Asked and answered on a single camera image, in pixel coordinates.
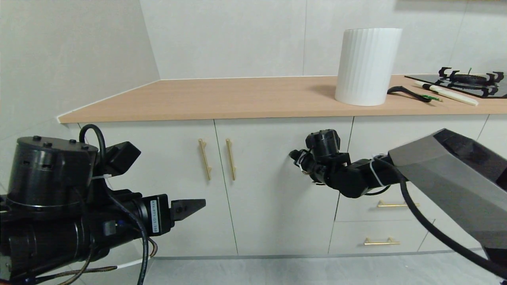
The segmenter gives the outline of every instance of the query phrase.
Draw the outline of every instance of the ribbed white vase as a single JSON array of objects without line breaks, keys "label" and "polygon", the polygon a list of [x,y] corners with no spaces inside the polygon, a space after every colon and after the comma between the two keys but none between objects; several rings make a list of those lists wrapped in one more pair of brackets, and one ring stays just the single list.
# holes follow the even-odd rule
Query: ribbed white vase
[{"label": "ribbed white vase", "polygon": [[402,29],[351,29],[343,34],[335,99],[350,105],[384,104]]}]

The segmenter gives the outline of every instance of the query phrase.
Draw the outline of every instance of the label sticker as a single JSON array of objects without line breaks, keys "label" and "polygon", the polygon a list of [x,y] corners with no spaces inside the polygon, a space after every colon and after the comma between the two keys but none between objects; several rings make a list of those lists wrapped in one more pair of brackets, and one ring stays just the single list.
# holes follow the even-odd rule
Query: label sticker
[{"label": "label sticker", "polygon": [[152,232],[158,233],[159,232],[159,226],[158,226],[158,207],[157,207],[157,200],[150,201],[150,206],[152,210]]}]

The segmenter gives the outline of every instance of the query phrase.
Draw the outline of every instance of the white cable tie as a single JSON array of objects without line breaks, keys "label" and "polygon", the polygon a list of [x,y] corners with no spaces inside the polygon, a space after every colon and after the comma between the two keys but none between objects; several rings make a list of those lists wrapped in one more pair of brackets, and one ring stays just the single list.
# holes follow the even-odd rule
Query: white cable tie
[{"label": "white cable tie", "polygon": [[373,169],[373,161],[375,160],[375,157],[377,156],[374,156],[372,160],[370,160],[370,169],[372,170],[373,172],[373,175],[375,176],[375,178],[377,179],[377,182],[380,184],[381,187],[385,187],[384,184],[382,184],[382,182],[380,181],[379,177],[377,176],[377,173],[375,172],[375,170]]},{"label": "white cable tie", "polygon": [[92,180],[95,180],[95,179],[108,179],[109,177],[113,177],[113,176],[111,174],[104,174],[104,175],[100,175],[100,176],[93,176]]},{"label": "white cable tie", "polygon": [[307,155],[307,153],[303,152],[299,158],[298,158],[298,161],[296,162],[297,165],[299,166],[299,170],[301,170],[301,172],[304,174],[304,175],[309,175],[308,172],[304,171],[303,170],[303,167],[301,166],[301,162],[303,162],[303,159],[305,158],[305,156]]},{"label": "white cable tie", "polygon": [[138,259],[138,260],[131,261],[131,262],[127,262],[127,263],[124,263],[124,264],[117,265],[116,269],[121,269],[121,268],[129,267],[129,266],[132,266],[132,265],[139,264],[141,262],[142,262],[142,258]]}]

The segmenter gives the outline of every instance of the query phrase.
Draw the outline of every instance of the gray robot arm casing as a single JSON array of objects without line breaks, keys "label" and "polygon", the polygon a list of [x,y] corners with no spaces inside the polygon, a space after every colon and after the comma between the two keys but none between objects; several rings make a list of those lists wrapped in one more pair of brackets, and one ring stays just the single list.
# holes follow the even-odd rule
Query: gray robot arm casing
[{"label": "gray robot arm casing", "polygon": [[507,160],[447,129],[389,155],[408,180],[483,247],[507,249]]}]

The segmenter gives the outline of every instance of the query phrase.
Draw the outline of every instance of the wooden countertop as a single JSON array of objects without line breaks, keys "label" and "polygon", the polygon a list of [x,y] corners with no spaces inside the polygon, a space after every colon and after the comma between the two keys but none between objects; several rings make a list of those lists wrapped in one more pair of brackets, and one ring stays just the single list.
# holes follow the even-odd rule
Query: wooden countertop
[{"label": "wooden countertop", "polygon": [[[507,99],[479,99],[470,106],[451,99],[423,103],[388,95],[383,105],[353,106],[334,99],[336,77],[277,77],[161,80],[59,117],[61,123],[163,121],[232,118],[507,114]],[[403,85],[434,95],[402,75]]]}]

